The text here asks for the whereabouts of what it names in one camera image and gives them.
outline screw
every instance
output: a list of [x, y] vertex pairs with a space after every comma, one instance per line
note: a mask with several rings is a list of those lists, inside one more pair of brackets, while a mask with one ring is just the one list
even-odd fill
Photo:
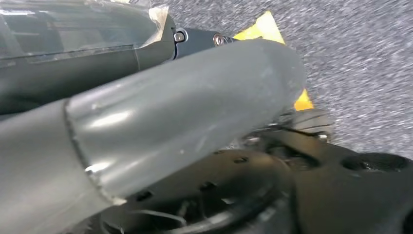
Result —
[[175, 42], [183, 42], [185, 41], [185, 35], [183, 32], [176, 32], [173, 35], [173, 39], [175, 40]]
[[225, 39], [221, 34], [215, 34], [214, 35], [214, 44], [215, 46], [220, 46], [225, 44]]
[[325, 134], [325, 133], [319, 133], [319, 134], [317, 134], [317, 138], [318, 138], [319, 140], [323, 141], [323, 142], [328, 142], [328, 141], [329, 141], [328, 135]]

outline cable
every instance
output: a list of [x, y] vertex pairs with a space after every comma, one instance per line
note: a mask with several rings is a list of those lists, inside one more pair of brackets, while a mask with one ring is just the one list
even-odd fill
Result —
[[187, 221], [184, 218], [177, 216], [177, 215], [164, 213], [164, 212], [150, 211], [150, 210], [134, 210], [134, 211], [129, 211], [129, 213], [130, 214], [153, 215], [153, 216], [175, 219], [176, 221], [180, 222], [183, 226], [187, 225]]

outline tape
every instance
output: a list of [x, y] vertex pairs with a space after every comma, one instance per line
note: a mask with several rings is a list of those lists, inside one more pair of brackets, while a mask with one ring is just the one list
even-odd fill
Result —
[[[258, 17], [254, 25], [238, 33], [234, 38], [238, 40], [263, 38], [285, 44], [281, 32], [270, 11], [266, 11], [262, 16]], [[305, 89], [294, 104], [294, 108], [297, 111], [314, 108]]]

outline hole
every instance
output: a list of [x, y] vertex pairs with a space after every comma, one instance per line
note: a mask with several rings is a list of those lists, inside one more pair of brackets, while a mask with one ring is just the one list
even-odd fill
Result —
[[399, 172], [408, 165], [406, 158], [380, 153], [368, 153], [344, 159], [343, 167], [353, 171]]
[[246, 163], [249, 162], [249, 159], [247, 157], [239, 157], [234, 159], [234, 163]]
[[201, 192], [207, 192], [207, 191], [211, 191], [211, 190], [215, 189], [216, 187], [217, 187], [216, 184], [207, 181], [207, 182], [203, 183], [203, 184], [199, 187], [199, 190], [200, 190]]
[[148, 200], [149, 198], [153, 197], [153, 193], [150, 191], [144, 191], [136, 196], [136, 201], [144, 201]]
[[413, 234], [413, 211], [411, 211], [404, 220], [403, 234]]

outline gray cylinder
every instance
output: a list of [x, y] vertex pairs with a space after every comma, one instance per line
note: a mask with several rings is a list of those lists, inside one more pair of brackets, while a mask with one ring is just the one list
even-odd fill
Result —
[[127, 197], [268, 123], [304, 81], [286, 46], [236, 42], [77, 95], [67, 116], [98, 185]]

